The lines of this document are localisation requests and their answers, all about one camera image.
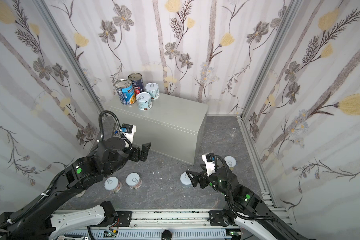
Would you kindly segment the red label can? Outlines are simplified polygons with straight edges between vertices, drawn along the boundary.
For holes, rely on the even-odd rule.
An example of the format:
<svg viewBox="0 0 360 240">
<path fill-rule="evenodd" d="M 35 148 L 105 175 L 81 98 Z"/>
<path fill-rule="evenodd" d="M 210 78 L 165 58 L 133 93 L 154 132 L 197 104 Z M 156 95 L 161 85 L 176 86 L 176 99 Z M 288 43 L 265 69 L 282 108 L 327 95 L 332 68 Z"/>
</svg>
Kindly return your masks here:
<svg viewBox="0 0 360 240">
<path fill-rule="evenodd" d="M 126 178 L 126 184 L 135 190 L 142 185 L 142 179 L 138 173 L 130 173 Z"/>
</svg>

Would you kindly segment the teal label can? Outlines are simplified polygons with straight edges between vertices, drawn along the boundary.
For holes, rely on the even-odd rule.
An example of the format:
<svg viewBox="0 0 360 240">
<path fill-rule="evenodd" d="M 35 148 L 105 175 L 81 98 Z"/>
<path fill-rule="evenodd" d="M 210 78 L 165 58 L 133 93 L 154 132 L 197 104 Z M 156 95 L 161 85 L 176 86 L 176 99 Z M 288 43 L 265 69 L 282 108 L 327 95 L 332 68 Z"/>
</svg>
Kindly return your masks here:
<svg viewBox="0 0 360 240">
<path fill-rule="evenodd" d="M 152 108 L 151 95 L 146 92 L 141 92 L 136 96 L 137 104 L 140 110 L 148 111 Z"/>
</svg>

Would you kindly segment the green label can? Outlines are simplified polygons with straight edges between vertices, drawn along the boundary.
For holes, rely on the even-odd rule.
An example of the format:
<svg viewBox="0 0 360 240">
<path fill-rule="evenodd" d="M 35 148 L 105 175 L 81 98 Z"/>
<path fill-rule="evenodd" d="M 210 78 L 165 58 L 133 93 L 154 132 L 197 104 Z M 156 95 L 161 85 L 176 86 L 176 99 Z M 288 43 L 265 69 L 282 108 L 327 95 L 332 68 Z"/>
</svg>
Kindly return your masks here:
<svg viewBox="0 0 360 240">
<path fill-rule="evenodd" d="M 145 90 L 150 94 L 152 100 L 156 100 L 160 97 L 159 85 L 156 83 L 146 84 Z"/>
</svg>

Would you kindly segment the blue label tall can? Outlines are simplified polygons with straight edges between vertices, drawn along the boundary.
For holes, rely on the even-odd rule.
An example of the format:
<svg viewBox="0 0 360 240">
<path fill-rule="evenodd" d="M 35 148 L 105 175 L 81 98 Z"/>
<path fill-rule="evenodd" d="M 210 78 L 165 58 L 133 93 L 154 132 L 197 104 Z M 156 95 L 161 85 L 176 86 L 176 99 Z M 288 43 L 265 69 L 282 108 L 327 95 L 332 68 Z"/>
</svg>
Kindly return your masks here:
<svg viewBox="0 0 360 240">
<path fill-rule="evenodd" d="M 123 105 L 133 105 L 136 102 L 135 89 L 130 80 L 120 79 L 115 83 L 115 89 Z"/>
</svg>

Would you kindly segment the dark chopped tomatoes can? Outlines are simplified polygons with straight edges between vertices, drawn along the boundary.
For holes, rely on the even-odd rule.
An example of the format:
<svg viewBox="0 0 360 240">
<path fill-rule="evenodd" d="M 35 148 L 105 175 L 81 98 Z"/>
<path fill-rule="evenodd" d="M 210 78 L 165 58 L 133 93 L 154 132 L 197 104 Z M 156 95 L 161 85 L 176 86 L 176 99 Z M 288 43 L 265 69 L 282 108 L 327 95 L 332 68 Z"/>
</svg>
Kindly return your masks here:
<svg viewBox="0 0 360 240">
<path fill-rule="evenodd" d="M 141 92 L 144 92 L 144 82 L 143 82 L 143 76 L 140 73 L 131 73 L 128 76 L 128 79 L 132 82 L 135 95 L 137 96 Z"/>
</svg>

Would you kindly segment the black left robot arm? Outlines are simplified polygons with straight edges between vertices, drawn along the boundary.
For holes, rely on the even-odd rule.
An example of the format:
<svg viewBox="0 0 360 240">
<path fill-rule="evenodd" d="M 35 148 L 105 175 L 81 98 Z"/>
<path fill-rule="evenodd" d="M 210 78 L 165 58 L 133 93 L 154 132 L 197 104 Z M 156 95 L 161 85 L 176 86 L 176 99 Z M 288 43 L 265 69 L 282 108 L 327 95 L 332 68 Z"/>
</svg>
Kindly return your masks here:
<svg viewBox="0 0 360 240">
<path fill-rule="evenodd" d="M 53 213 L 64 203 L 124 167 L 128 161 L 146 161 L 151 143 L 134 147 L 128 139 L 99 141 L 86 156 L 59 172 L 47 189 L 16 212 L 0 215 L 3 240 L 47 240 L 57 230 Z"/>
</svg>

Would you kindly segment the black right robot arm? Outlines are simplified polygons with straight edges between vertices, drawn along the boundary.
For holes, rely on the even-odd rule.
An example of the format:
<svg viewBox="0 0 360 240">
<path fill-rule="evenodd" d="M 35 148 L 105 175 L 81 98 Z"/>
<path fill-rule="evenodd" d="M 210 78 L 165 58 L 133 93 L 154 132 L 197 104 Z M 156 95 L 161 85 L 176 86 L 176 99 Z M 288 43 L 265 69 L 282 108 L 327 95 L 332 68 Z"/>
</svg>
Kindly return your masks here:
<svg viewBox="0 0 360 240">
<path fill-rule="evenodd" d="M 236 225 L 260 240 L 307 239 L 278 217 L 252 190 L 240 184 L 229 168 L 221 167 L 211 175 L 206 169 L 199 173 L 186 173 L 193 187 L 211 187 L 224 195 L 226 206 L 222 214 L 225 226 Z"/>
</svg>

